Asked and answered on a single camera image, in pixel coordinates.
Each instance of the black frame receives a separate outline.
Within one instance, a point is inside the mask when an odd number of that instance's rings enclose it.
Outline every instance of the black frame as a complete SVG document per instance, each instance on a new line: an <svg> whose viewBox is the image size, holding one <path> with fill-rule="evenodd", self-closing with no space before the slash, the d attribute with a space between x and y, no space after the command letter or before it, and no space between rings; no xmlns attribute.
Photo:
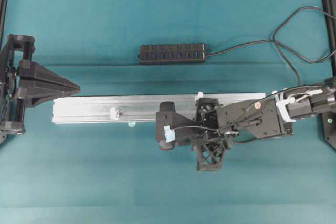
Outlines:
<svg viewBox="0 0 336 224"><path fill-rule="evenodd" d="M323 9L333 16L336 16L336 0L322 0ZM336 20L326 17L326 26L329 37L330 51L336 49ZM336 76L336 55L331 57L331 69L333 76ZM322 114L324 140L336 149L336 114L327 112Z"/></svg>
<svg viewBox="0 0 336 224"><path fill-rule="evenodd" d="M7 0L0 0L0 48L3 40Z"/></svg>
<svg viewBox="0 0 336 224"><path fill-rule="evenodd" d="M326 12L336 16L336 0L322 0L323 8ZM3 41L7 0L0 0L0 49ZM336 20L326 17L330 51L336 49ZM331 68L333 76L336 76L336 55L331 58ZM336 149L336 113L328 112L322 114L324 129L324 139Z"/></svg>

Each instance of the wire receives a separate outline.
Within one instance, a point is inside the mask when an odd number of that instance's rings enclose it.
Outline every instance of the wire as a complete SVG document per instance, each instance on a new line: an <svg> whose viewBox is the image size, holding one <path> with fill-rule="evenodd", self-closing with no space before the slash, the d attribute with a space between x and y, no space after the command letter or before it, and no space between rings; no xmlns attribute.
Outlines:
<svg viewBox="0 0 336 224"><path fill-rule="evenodd" d="M280 55L282 56L282 58L285 60L285 62L287 63L287 65L289 65L289 67L292 69L292 71L294 72L294 74L296 75L296 78L298 80L298 83L299 85L302 85L302 81L301 81L301 78L300 78L300 74L299 72L295 69L295 67L293 66L293 64L290 62L290 60L287 58L287 56L284 54L284 52L281 50L280 47L288 50L289 52L291 52L292 54L296 55L297 57L299 57L300 59L302 59L303 61L309 63L309 64L314 64L314 63L321 63L321 62L324 62L326 61L327 59L329 59L331 56L333 56L335 53L336 53L336 50L334 50L333 52L330 52L327 56L324 56L316 61L313 61L313 60L309 60L308 58L304 57L303 55L301 55L300 53L296 52L294 49L286 46L285 44L279 42L276 40L276 34L296 15L298 14L299 12L301 12L302 10L306 10L306 9L311 9L311 10L316 10L320 13L323 13L324 15L326 15L327 17L329 18L332 18L332 19L335 19L336 20L336 17L325 12L324 10L321 10L317 7L314 7L314 6L303 6L303 7L300 7L298 9L296 9L273 33L273 36L272 36L272 39L265 39L265 40L256 40L256 41L250 41L250 42L246 42L246 43L243 43L243 44L239 44L239 45L236 45L236 46L233 46L233 47L229 47L227 49L224 49L224 50L221 50L221 51L218 51L218 52L213 52L213 53L208 53L206 55L206 57L210 57L210 56L215 56L215 55L221 55L221 54L224 54L224 53L227 53L229 51L232 51L234 49L237 49L237 48L241 48L241 47L246 47L246 46L250 46L250 45L255 45L255 44L262 44L262 43L273 43L276 47L276 49L278 50L278 52L280 53Z"/></svg>
<svg viewBox="0 0 336 224"><path fill-rule="evenodd" d="M176 128L172 128L171 130L179 130L179 129L184 129L184 128L197 128L197 129L203 129L207 131L216 131L217 133L219 133L218 132L219 129L208 128L208 127L203 127L203 126L192 126L192 125L176 127Z"/></svg>
<svg viewBox="0 0 336 224"><path fill-rule="evenodd" d="M235 124L239 123L240 121L242 121L244 118L245 118L245 115L246 113L254 106L254 104L256 102L264 102L265 100L269 99L269 98L272 98L274 97L275 95L277 94L280 94L282 92L288 92L288 91L292 91L292 90L296 90L296 89L301 89L301 88L320 88L322 87L321 85L300 85L300 86L296 86L296 87L292 87L292 88L289 88L289 89L286 89L286 90L281 90L279 92L276 92L276 93L273 93L273 94L270 94L264 98L261 98L259 100L256 100L254 102L252 102L245 110L244 110L244 113L238 117L236 120L234 120L234 122L232 122L231 124L229 125L226 125L224 127L220 127L220 128L209 128L209 127L204 127L204 126L196 126L196 125L188 125L188 126L181 126L181 127L176 127L176 128L172 128L172 130L179 130L179 129L185 129L185 128L197 128L197 129L203 129L203 130L208 130L208 131L215 131L217 132L219 135L221 134L219 131L222 130L222 129L226 129L226 128L229 128L229 127L232 127L234 126Z"/></svg>
<svg viewBox="0 0 336 224"><path fill-rule="evenodd" d="M251 138L251 139L247 139L247 140L242 140L242 141L233 141L234 144L246 144L246 143L250 143L257 140L257 138Z"/></svg>
<svg viewBox="0 0 336 224"><path fill-rule="evenodd" d="M245 118L246 113L247 113L247 112L254 106L254 104L255 104L256 102L264 102L265 100L268 100L269 98L272 98L272 97L274 97L275 95L280 94L280 93L285 92L285 91L288 92L288 91L292 91L292 90L296 90L296 89L301 89L301 88L320 88L320 87L322 87L322 86L321 86L321 85L300 85L300 86L292 87L292 88L289 88L289 89L286 89L286 90L282 90L282 91L279 91L279 92L270 94L270 95L268 95L268 96L266 96L266 97L264 97L264 98L261 98L261 99L259 99L259 100L257 100L257 101L252 102L252 103L251 103L251 104L244 110L244 113L243 113L240 117L238 117L234 122L232 122L231 124L229 124L229 125L227 125L227 126L225 126L225 127L221 127L221 128L219 128L218 130L226 129L226 128L228 128L228 127L232 127L232 126L234 126L236 123L239 123L240 121L242 121L242 120Z"/></svg>

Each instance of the white plastic clip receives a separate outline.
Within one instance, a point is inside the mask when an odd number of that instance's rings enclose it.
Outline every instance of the white plastic clip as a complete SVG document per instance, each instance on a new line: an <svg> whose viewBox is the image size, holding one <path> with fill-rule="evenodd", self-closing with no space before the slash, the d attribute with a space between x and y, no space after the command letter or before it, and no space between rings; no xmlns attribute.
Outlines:
<svg viewBox="0 0 336 224"><path fill-rule="evenodd" d="M197 94L197 96L195 96L195 102L199 99L199 98L203 98L204 97L204 93L203 92L199 92Z"/></svg>
<svg viewBox="0 0 336 224"><path fill-rule="evenodd" d="M110 108L110 119L118 120L120 116L120 111L117 110L115 107Z"/></svg>
<svg viewBox="0 0 336 224"><path fill-rule="evenodd" d="M296 120L290 118L286 105L290 104L290 103L295 103L295 98L294 97L290 97L287 99L284 99L284 93L280 93L280 97L278 97L277 95L275 96L275 100L276 100L276 106L279 109L279 112L283 118L284 121L286 122L296 122Z"/></svg>
<svg viewBox="0 0 336 224"><path fill-rule="evenodd" d="M164 126L164 136L166 138L166 142L169 143L175 140L175 131L170 129L170 126Z"/></svg>

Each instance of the teal backdrop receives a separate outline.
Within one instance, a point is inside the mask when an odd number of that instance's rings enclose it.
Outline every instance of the teal backdrop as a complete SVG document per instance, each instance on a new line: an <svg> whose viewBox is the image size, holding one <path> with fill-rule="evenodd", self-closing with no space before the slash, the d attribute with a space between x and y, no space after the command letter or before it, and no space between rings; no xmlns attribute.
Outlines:
<svg viewBox="0 0 336 224"><path fill-rule="evenodd" d="M272 45L203 65L140 66L141 44L216 51L269 38L321 0L8 0L4 34L32 35L33 60L81 95L271 92L295 86ZM329 51L324 16L300 13L278 39L311 59ZM332 75L288 54L304 83ZM189 147L160 151L154 123L54 125L52 102L26 110L27 133L0 146L0 223L334 223L336 152L320 118L295 135L234 146L219 172Z"/></svg>

